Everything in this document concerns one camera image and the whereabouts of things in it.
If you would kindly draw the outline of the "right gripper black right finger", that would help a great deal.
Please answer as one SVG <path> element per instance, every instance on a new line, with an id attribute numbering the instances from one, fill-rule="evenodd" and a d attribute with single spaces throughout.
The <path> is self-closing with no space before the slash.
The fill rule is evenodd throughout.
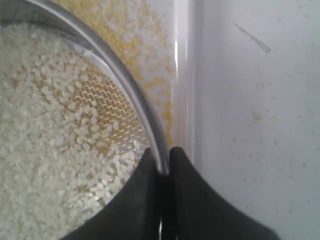
<path id="1" fill-rule="evenodd" d="M 181 147 L 170 150 L 177 236 L 180 240 L 276 240 L 269 227 L 245 215 L 203 179 Z"/>

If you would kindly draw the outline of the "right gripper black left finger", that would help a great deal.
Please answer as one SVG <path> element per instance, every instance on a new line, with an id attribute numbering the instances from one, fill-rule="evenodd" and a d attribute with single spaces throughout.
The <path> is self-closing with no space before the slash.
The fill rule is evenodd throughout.
<path id="1" fill-rule="evenodd" d="M 147 148 L 133 174 L 97 214 L 63 237 L 64 240 L 157 240 L 160 207 L 158 172 Z"/>

